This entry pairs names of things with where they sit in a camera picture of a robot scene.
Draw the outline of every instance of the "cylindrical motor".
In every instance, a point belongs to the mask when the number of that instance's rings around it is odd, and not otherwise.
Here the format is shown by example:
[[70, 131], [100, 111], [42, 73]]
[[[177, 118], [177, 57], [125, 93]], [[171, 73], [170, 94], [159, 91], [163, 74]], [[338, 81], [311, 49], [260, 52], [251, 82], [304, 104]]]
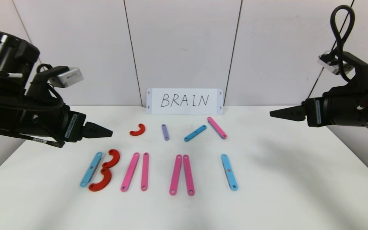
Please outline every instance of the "cylindrical motor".
[[20, 73], [21, 78], [0, 78], [0, 95], [23, 93], [32, 67], [39, 57], [39, 50], [29, 42], [0, 32], [0, 72]]

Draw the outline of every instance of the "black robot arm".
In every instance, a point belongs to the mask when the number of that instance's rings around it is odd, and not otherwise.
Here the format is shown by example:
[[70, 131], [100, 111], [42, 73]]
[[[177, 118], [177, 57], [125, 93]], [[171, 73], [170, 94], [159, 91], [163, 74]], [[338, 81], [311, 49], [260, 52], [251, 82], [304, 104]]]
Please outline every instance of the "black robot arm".
[[[42, 64], [25, 94], [25, 84], [38, 57], [39, 50], [32, 44], [0, 32], [0, 134], [55, 147], [82, 137], [111, 137], [113, 132], [104, 127], [91, 122], [84, 125], [86, 115], [71, 111], [54, 89], [81, 81], [78, 68]], [[52, 137], [55, 141], [32, 136]]]
[[[339, 6], [336, 9], [348, 10], [350, 25], [354, 24], [354, 12], [349, 6]], [[342, 39], [340, 35], [336, 37], [336, 41], [339, 39]], [[293, 121], [304, 121], [307, 118], [310, 127], [343, 125], [368, 128], [368, 64], [349, 52], [340, 52], [345, 41], [340, 41], [340, 46], [333, 51], [321, 55], [319, 61], [326, 69], [342, 77], [354, 68], [355, 76], [352, 79], [343, 77], [348, 80], [346, 85], [332, 87], [322, 97], [308, 98], [300, 106], [271, 111], [271, 117]]]

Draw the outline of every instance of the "pink bar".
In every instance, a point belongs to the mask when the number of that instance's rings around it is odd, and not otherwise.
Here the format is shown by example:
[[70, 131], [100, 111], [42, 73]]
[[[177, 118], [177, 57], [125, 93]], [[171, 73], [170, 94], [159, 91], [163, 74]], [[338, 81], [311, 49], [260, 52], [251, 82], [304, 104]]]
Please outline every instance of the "pink bar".
[[194, 189], [193, 174], [191, 173], [190, 157], [188, 155], [183, 156], [185, 182], [187, 183], [187, 193], [189, 196], [193, 196], [196, 193]]
[[144, 153], [143, 170], [142, 170], [142, 191], [146, 191], [149, 187], [149, 153]]
[[225, 134], [225, 132], [211, 117], [207, 117], [207, 121], [210, 123], [210, 125], [215, 129], [215, 131], [222, 139], [226, 139], [227, 135]]
[[126, 175], [124, 176], [123, 183], [121, 184], [120, 190], [126, 192], [129, 189], [130, 182], [133, 178], [134, 170], [136, 169], [137, 162], [139, 161], [140, 153], [133, 154], [130, 165], [127, 169]]
[[170, 195], [172, 196], [177, 194], [178, 179], [180, 178], [182, 160], [183, 159], [180, 154], [178, 154], [175, 157], [174, 170], [172, 171], [172, 178], [171, 178], [171, 185], [170, 185]]

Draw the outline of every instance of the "sign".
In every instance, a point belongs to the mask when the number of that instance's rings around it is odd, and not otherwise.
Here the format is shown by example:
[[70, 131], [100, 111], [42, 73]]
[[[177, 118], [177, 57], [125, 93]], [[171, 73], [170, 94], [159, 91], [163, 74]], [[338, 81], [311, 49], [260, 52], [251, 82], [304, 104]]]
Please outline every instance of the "sign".
[[221, 115], [224, 111], [221, 89], [147, 90], [148, 114]]

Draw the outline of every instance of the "red s-shaped piece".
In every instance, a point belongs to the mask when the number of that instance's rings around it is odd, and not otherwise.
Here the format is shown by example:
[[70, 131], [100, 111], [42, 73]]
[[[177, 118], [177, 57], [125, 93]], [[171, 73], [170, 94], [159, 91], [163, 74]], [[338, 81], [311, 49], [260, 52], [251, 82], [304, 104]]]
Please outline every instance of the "red s-shaped piece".
[[92, 183], [89, 185], [89, 190], [92, 192], [97, 192], [104, 189], [111, 180], [110, 169], [103, 168], [100, 170], [100, 172], [103, 174], [103, 180], [99, 183]]
[[109, 155], [113, 156], [113, 159], [111, 161], [103, 163], [103, 168], [110, 169], [111, 167], [115, 166], [120, 160], [120, 153], [115, 149], [109, 150]]
[[130, 131], [130, 135], [132, 136], [138, 136], [144, 133], [144, 131], [146, 130], [146, 127], [143, 124], [139, 124], [139, 131]]

